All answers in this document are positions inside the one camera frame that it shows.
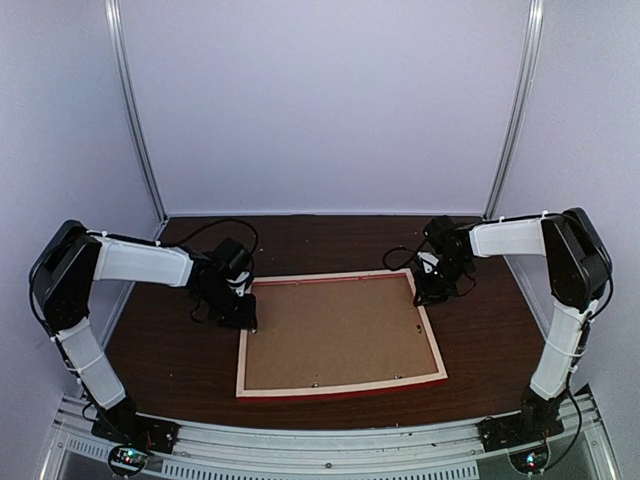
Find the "right aluminium corner post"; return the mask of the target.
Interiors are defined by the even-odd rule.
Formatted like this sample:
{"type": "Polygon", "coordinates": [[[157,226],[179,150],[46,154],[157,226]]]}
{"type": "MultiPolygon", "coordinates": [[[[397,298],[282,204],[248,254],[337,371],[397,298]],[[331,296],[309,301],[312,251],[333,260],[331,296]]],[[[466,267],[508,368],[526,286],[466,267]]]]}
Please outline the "right aluminium corner post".
{"type": "Polygon", "coordinates": [[[506,186],[509,170],[513,161],[519,135],[524,121],[526,104],[531,92],[537,67],[540,44],[544,28],[544,0],[531,0],[527,16],[526,29],[521,52],[520,66],[514,98],[507,123],[505,138],[501,147],[497,170],[494,175],[483,218],[492,219],[506,186]]]}

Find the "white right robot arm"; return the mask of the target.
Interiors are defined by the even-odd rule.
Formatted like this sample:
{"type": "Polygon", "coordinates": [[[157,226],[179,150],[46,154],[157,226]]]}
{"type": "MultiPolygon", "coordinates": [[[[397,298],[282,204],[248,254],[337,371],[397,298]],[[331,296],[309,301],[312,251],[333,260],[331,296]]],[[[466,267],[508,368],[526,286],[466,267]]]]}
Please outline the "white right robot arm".
{"type": "Polygon", "coordinates": [[[456,223],[448,216],[423,230],[433,254],[416,253],[415,306],[461,296],[457,283],[475,272],[477,258],[545,258],[553,298],[553,316],[538,366],[521,398],[512,430],[530,442],[558,415],[568,393],[567,381],[586,349],[590,325],[607,304],[612,261],[588,215],[581,208],[476,223],[456,223]]]}

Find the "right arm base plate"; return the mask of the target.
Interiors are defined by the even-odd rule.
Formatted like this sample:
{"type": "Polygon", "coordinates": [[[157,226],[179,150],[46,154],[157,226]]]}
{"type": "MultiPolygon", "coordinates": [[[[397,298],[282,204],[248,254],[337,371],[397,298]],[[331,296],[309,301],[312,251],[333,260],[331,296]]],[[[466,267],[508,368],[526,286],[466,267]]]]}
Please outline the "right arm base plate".
{"type": "Polygon", "coordinates": [[[478,424],[478,432],[485,452],[511,449],[529,443],[540,443],[564,432],[560,420],[546,422],[540,429],[527,430],[518,414],[506,417],[486,417],[478,424]]]}

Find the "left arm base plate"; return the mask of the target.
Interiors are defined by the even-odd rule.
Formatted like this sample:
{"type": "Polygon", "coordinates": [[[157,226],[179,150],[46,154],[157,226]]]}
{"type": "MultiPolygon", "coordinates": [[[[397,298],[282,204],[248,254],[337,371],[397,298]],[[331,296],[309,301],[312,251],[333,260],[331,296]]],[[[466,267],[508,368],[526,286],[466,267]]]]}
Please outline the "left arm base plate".
{"type": "Polygon", "coordinates": [[[175,422],[133,415],[118,419],[100,417],[93,424],[91,433],[95,437],[131,445],[139,450],[171,454],[179,429],[175,422]]]}

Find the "aluminium corner post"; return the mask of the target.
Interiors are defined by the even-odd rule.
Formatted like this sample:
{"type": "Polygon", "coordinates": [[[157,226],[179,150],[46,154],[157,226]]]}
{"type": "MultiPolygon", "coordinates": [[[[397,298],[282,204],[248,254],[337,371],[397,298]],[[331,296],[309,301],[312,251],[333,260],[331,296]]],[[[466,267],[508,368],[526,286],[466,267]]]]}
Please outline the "aluminium corner post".
{"type": "Polygon", "coordinates": [[[151,164],[140,113],[136,102],[131,69],[129,65],[124,28],[122,24],[121,2],[106,0],[105,13],[107,26],[111,39],[112,49],[119,76],[124,106],[127,115],[129,130],[136,152],[136,158],[141,168],[143,182],[150,197],[151,203],[158,221],[163,223],[168,219],[164,203],[162,201],[156,176],[151,164]]]}
{"type": "Polygon", "coordinates": [[[483,218],[492,219],[506,186],[509,170],[513,161],[519,135],[524,121],[526,104],[531,92],[537,67],[540,44],[544,28],[544,0],[531,0],[527,16],[526,29],[521,52],[520,66],[514,98],[507,123],[505,138],[501,147],[497,170],[494,175],[483,218]]]}

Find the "left aluminium corner post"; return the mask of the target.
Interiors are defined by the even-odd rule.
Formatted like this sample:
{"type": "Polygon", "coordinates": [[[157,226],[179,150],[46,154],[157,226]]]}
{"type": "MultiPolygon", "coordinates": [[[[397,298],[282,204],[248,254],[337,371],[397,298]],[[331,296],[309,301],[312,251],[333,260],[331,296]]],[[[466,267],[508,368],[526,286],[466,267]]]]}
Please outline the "left aluminium corner post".
{"type": "Polygon", "coordinates": [[[168,219],[164,203],[162,201],[156,176],[151,164],[140,113],[136,102],[131,69],[129,65],[124,28],[122,24],[121,2],[106,0],[105,13],[107,26],[111,39],[112,49],[119,76],[124,106],[127,115],[129,130],[136,152],[136,158],[141,168],[143,182],[150,197],[151,203],[158,221],[163,223],[168,219]]]}

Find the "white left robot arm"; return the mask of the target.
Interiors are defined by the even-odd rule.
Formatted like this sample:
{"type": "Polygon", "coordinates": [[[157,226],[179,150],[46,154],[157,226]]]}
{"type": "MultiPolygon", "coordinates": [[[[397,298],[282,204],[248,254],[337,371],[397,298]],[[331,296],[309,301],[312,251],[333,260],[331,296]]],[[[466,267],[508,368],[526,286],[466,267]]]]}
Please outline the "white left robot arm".
{"type": "Polygon", "coordinates": [[[209,320],[231,329],[257,328],[256,298],[250,291],[256,245],[227,237],[209,251],[191,248],[189,241],[203,231],[166,242],[91,230],[68,219],[28,274],[34,317],[89,398],[108,411],[104,425],[123,444],[137,442],[144,424],[122,406],[127,389],[93,326],[97,294],[109,284],[185,289],[198,306],[206,306],[209,320]]]}

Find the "aluminium front rail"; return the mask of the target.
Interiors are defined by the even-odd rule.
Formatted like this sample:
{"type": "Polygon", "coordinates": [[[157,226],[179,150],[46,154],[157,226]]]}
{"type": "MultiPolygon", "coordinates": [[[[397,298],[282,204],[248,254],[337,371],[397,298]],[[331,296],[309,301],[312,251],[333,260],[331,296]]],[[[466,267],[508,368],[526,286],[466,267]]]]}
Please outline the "aluminium front rail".
{"type": "Polygon", "coordinates": [[[179,421],[171,453],[138,479],[527,479],[523,460],[548,450],[544,479],[617,479],[620,472],[589,394],[561,407],[564,432],[488,451],[478,420],[363,430],[270,430],[179,421]]]}

